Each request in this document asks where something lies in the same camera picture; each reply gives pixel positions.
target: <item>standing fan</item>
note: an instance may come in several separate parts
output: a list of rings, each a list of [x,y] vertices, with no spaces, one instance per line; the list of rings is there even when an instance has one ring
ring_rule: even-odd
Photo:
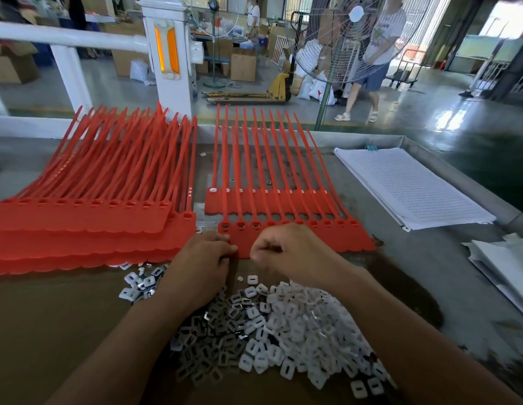
[[[425,17],[430,0],[398,0],[402,7],[394,12],[397,0],[288,0],[285,19],[298,12],[308,20],[306,36],[297,46],[292,69],[297,64],[312,78],[326,81],[315,130],[319,130],[331,84],[345,84],[373,74],[390,62],[411,40]],[[396,43],[372,64],[368,48],[376,23],[399,33]]]
[[[237,13],[237,15],[234,18],[235,23],[232,26],[229,26],[228,30],[222,31],[222,28],[220,26],[220,17],[217,18],[217,14],[219,15],[219,11],[220,4],[218,0],[190,0],[190,13],[192,15],[192,18],[194,19],[194,22],[196,23],[197,28],[206,35],[209,35],[213,42],[213,79],[210,81],[203,82],[203,85],[209,88],[223,88],[226,86],[226,84],[218,82],[216,77],[216,40],[217,38],[227,37],[229,34],[231,34],[233,28],[237,24],[237,21],[239,20],[239,13]],[[210,23],[207,23],[207,21],[205,21],[205,18],[207,17],[208,13],[211,14]]]

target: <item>left hand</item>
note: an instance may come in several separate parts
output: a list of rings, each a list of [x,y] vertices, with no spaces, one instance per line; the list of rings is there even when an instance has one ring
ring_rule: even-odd
[[[211,301],[226,282],[227,256],[237,252],[229,239],[216,231],[191,237],[166,270],[154,297],[172,301],[185,317]]]

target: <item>blue shorts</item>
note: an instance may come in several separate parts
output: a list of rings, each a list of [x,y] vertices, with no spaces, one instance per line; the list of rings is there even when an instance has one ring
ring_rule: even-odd
[[[359,66],[359,71],[372,71],[370,65],[365,65],[363,62]],[[357,82],[359,85],[362,85],[364,89],[371,92],[379,91],[381,88],[381,83],[385,79],[385,75],[389,71],[389,63],[383,65],[376,65],[375,71],[361,79],[358,79]]]

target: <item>sandal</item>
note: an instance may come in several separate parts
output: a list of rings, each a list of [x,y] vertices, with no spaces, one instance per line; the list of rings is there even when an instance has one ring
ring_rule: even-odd
[[[351,120],[351,118],[349,117],[349,113],[344,112],[342,115],[335,116],[334,120],[343,122],[343,121],[349,121],[349,120]]]
[[[368,117],[368,122],[376,122],[378,120],[378,112],[372,111]]]

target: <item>person in white t-shirt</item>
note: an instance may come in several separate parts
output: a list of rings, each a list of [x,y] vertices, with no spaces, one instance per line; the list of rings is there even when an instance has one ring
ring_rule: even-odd
[[[258,38],[258,26],[260,25],[260,8],[258,3],[259,0],[250,0],[250,5],[248,6],[246,25],[248,26],[247,36],[250,39]]]
[[[357,69],[358,74],[361,72],[372,72],[374,68],[375,71],[353,82],[346,103],[346,112],[342,115],[337,115],[335,120],[350,120],[349,113],[357,99],[357,94],[361,87],[364,87],[369,92],[372,101],[372,111],[368,117],[368,121],[377,121],[378,103],[380,101],[378,91],[381,88],[381,82],[385,79],[385,75],[389,70],[390,60],[395,54],[395,43],[406,25],[406,13],[402,10],[403,1],[404,0],[387,0],[385,9],[381,12],[374,24],[370,36],[370,44],[366,48],[362,61],[359,63],[359,68]]]

